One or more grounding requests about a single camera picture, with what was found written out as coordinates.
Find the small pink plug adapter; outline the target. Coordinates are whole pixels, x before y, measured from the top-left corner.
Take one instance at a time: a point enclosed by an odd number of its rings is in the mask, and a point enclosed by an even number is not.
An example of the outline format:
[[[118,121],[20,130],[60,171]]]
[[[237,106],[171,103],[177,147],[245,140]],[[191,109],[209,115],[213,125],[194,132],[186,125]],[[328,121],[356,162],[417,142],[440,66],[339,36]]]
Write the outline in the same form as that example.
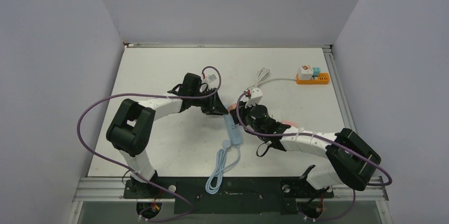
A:
[[[228,106],[228,111],[234,110],[236,107],[237,107],[237,104],[233,103],[230,106]]]

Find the pink blue power strip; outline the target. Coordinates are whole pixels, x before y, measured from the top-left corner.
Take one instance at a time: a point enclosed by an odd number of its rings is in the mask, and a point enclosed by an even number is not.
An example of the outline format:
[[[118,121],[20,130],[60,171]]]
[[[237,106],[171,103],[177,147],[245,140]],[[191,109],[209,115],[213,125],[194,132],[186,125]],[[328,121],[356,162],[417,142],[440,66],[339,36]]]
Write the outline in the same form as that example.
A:
[[[224,115],[224,122],[228,131],[229,140],[232,145],[237,146],[243,143],[240,125],[235,124],[230,114]]]

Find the pink cube socket adapter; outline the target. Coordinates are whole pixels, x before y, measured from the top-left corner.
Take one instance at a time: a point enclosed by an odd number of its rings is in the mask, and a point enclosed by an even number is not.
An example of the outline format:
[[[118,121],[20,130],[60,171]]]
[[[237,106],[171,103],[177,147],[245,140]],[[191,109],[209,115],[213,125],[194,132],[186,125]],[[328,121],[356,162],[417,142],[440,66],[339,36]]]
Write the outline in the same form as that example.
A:
[[[298,126],[297,126],[297,123],[296,123],[296,122],[292,122],[292,121],[285,121],[285,120],[283,120],[283,121],[281,121],[281,123],[282,123],[282,124],[289,125],[289,126],[291,126],[291,127],[298,127]]]

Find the white cube adapter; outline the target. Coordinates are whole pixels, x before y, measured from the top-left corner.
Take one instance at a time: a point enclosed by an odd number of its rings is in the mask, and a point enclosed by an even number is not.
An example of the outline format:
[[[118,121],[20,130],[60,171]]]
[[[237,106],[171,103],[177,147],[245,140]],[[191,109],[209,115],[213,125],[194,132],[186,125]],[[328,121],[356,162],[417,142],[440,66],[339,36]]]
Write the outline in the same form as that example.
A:
[[[313,77],[313,68],[310,65],[301,65],[298,70],[298,80],[310,80]]]

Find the teal plug adapter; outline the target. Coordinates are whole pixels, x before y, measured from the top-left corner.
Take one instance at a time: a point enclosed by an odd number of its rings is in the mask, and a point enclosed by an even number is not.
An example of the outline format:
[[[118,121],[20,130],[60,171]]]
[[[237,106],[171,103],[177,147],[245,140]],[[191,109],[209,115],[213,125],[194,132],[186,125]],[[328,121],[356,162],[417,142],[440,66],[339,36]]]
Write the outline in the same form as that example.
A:
[[[319,67],[312,67],[312,78],[318,78],[321,73],[321,69]]]

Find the orange power strip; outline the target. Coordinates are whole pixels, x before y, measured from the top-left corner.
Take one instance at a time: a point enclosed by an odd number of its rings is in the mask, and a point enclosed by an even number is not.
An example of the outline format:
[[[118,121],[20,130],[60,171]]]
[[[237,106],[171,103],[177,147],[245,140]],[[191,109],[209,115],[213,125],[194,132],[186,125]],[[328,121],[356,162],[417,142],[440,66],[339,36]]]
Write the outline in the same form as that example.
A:
[[[319,73],[318,76],[312,76],[309,80],[302,80],[296,75],[295,81],[298,85],[327,85],[330,82],[328,73]]]

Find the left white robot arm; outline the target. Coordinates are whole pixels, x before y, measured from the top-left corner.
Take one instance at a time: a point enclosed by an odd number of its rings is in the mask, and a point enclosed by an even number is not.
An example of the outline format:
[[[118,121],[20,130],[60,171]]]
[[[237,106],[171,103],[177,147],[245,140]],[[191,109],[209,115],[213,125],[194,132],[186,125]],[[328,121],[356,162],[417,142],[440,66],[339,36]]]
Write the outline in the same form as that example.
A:
[[[117,149],[131,168],[131,176],[138,181],[137,191],[150,198],[157,193],[157,174],[150,163],[146,148],[153,124],[171,114],[199,107],[206,115],[226,115],[218,89],[222,83],[218,72],[201,76],[187,73],[183,82],[165,95],[143,101],[123,100],[106,132],[106,139]]]

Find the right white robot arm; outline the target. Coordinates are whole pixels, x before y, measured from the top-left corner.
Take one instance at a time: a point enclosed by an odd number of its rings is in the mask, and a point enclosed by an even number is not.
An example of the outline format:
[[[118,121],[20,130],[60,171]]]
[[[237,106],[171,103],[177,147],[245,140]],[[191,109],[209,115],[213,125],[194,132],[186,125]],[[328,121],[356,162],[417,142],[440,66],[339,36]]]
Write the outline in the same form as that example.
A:
[[[352,129],[307,131],[273,119],[264,105],[246,106],[245,102],[232,105],[229,112],[237,125],[257,136],[267,149],[299,151],[328,160],[325,166],[313,164],[302,175],[299,189],[305,196],[338,184],[364,191],[381,163],[379,154]]]

